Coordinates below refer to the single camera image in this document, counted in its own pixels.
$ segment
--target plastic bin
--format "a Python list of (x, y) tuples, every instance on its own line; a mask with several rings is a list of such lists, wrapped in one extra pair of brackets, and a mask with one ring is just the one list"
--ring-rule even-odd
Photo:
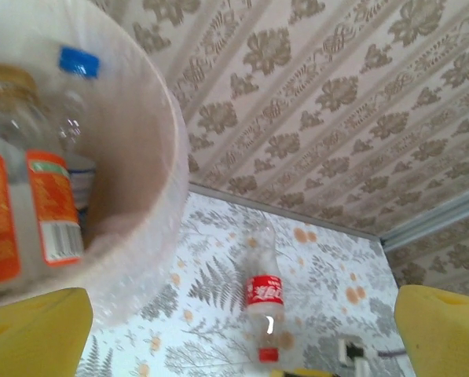
[(64, 287), (87, 289), (94, 327), (117, 324), (159, 292), (173, 261), (188, 189), (187, 133), (154, 64), (86, 0), (0, 0), (0, 62), (39, 85), (64, 43), (97, 54), (104, 117), (84, 151), (97, 161), (81, 263), (0, 298), (0, 305)]

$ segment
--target wallpaper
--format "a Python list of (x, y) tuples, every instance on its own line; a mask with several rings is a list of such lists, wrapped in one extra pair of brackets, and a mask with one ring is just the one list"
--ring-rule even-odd
[(469, 218), (387, 253), (398, 284), (469, 295)]
[[(397, 286), (378, 241), (265, 214), (277, 231), (284, 288), (280, 363), (257, 362), (258, 332), (244, 310), (248, 233), (264, 214), (190, 194), (169, 279), (125, 324), (93, 331), (76, 377), (269, 377), (315, 368), (353, 377), (339, 335), (399, 350)], [(370, 363), (371, 377), (415, 376), (407, 356)]]
[(469, 0), (96, 0), (156, 62), (192, 182), (381, 235), (469, 189)]

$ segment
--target red bottle cap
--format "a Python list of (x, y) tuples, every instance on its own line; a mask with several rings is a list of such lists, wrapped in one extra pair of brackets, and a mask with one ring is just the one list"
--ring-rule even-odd
[(261, 363), (276, 363), (280, 359), (278, 348), (259, 348), (258, 360)]

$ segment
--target plastic bottle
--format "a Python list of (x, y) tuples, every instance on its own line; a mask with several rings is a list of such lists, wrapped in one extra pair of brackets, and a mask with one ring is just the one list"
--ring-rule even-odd
[(66, 164), (34, 79), (0, 64), (0, 294), (83, 253)]
[(99, 121), (94, 103), (94, 83), (98, 77), (100, 60), (80, 49), (63, 46), (58, 68), (63, 73), (60, 88), (49, 97), (48, 102), (59, 125), (58, 133), (70, 174), (75, 208), (84, 230), (96, 164), (83, 156), (83, 153), (89, 149), (86, 142), (94, 142), (90, 135), (94, 132), (94, 123)]
[(283, 286), (270, 221), (261, 220), (251, 231), (247, 252), (247, 314), (258, 342), (262, 363), (279, 360), (278, 339), (284, 321)]

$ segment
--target glass jar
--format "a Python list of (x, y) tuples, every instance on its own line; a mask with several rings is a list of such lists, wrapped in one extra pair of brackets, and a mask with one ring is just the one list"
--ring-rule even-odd
[(54, 274), (83, 253), (60, 154), (34, 79), (0, 64), (0, 294)]

